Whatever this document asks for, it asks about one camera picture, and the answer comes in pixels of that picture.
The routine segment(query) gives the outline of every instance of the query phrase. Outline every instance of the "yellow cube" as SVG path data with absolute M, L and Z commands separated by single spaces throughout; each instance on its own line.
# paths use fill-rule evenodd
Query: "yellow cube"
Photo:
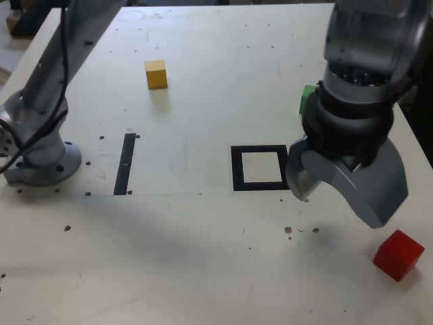
M 167 88 L 167 75 L 164 60 L 144 62 L 149 89 Z

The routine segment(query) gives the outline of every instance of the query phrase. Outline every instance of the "red cube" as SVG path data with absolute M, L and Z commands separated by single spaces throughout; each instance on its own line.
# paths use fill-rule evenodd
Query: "red cube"
M 373 263 L 400 282 L 418 262 L 422 252 L 423 246 L 400 230 L 396 230 L 379 246 Z

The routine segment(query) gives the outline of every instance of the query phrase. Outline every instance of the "black square frame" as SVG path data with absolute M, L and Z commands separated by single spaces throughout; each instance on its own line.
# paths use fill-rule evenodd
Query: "black square frame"
M 289 190 L 286 181 L 287 147 L 285 145 L 272 146 L 231 146 L 231 172 L 233 174 L 233 191 L 278 191 Z M 276 152 L 278 156 L 279 172 L 282 181 L 251 182 L 244 180 L 244 166 L 242 154 L 244 152 Z

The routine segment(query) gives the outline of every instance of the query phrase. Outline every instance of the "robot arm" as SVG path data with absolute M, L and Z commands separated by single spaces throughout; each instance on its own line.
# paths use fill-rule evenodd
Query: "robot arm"
M 21 154 L 4 171 L 9 183 L 49 186 L 69 178 L 80 167 L 80 150 L 59 134 L 68 111 L 65 82 L 72 80 L 125 2 L 71 1 L 25 87 L 0 106 L 0 152 Z M 45 134 L 32 140 L 42 129 Z
M 431 50 L 428 0 L 337 0 L 325 76 L 306 103 L 305 136 L 290 147 L 286 178 L 304 200 L 324 181 L 372 228 L 406 199 L 403 162 L 388 139 L 394 103 Z

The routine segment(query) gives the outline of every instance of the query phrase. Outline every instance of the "table surface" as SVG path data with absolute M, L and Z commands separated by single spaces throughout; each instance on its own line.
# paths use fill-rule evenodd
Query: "table surface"
M 62 137 L 91 164 L 50 188 L 0 180 L 2 324 L 431 324 L 433 172 L 398 108 L 390 139 L 409 197 L 386 227 L 367 227 L 327 184 L 308 203 L 233 191 L 230 146 L 303 134 L 300 96 L 323 75 L 331 10 L 122 9 L 66 94 Z M 54 10 L 0 102 L 58 22 Z M 143 63 L 157 59 L 169 86 L 149 91 Z M 133 194 L 113 196 L 125 133 L 141 136 Z M 261 164 L 249 177 L 266 179 Z M 396 229 L 426 248 L 400 283 L 371 262 Z

